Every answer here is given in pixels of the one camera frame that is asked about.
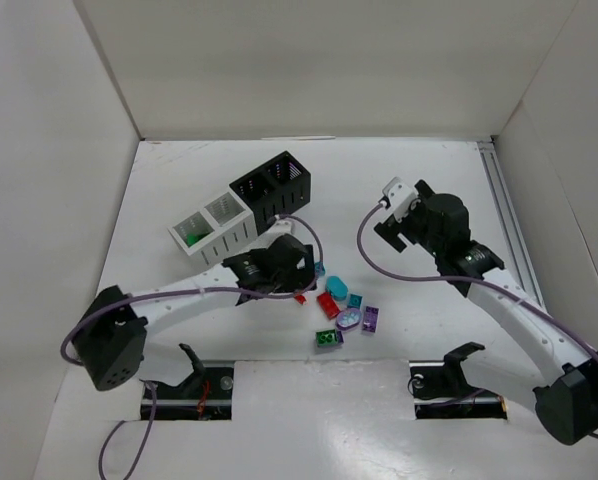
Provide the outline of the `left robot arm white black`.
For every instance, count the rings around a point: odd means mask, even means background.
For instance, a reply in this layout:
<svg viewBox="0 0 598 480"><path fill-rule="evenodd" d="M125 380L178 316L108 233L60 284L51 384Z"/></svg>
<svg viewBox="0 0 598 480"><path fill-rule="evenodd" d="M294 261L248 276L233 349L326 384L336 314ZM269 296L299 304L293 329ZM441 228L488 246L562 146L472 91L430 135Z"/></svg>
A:
<svg viewBox="0 0 598 480"><path fill-rule="evenodd" d="M62 343L61 355L83 367L100 392L132 378L181 388L191 376L148 372L149 339L202 314L252 300L291 299L314 284L314 248L282 234L267 247L145 293L125 293L117 285L102 290Z"/></svg>

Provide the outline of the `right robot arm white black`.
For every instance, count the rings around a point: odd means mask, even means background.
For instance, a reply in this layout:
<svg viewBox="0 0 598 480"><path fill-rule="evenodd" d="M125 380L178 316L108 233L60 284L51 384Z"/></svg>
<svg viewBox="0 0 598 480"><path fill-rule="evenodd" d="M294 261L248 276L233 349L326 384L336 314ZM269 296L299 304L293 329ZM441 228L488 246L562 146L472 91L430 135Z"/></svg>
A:
<svg viewBox="0 0 598 480"><path fill-rule="evenodd" d="M467 343L444 358L454 394L468 387L500 394L535 413L558 442L598 436L598 350L551 317L514 279L503 260L475 241L462 200L423 181L393 178L382 190L387 217L375 232L396 251L420 246L434 260L433 281L445 281L487 313L533 365L498 360Z"/></svg>

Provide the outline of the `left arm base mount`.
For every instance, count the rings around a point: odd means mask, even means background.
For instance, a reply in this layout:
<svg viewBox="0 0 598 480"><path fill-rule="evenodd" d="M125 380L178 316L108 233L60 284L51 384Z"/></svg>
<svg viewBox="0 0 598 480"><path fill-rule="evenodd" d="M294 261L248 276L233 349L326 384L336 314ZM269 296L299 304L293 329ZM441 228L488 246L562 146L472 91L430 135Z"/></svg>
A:
<svg viewBox="0 0 598 480"><path fill-rule="evenodd" d="M235 363L203 360L187 344L150 344L137 378L143 388L140 418L156 421L228 421L232 418Z"/></svg>

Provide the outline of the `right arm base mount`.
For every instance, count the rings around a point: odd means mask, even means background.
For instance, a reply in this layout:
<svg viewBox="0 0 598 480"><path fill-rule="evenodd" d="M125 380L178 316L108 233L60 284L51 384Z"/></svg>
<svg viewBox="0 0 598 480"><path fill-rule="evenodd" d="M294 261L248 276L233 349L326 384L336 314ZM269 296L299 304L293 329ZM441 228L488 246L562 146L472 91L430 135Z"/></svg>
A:
<svg viewBox="0 0 598 480"><path fill-rule="evenodd" d="M441 360L409 362L407 388L417 420L507 420L505 402L495 393L469 385L461 363L485 347L468 342Z"/></svg>

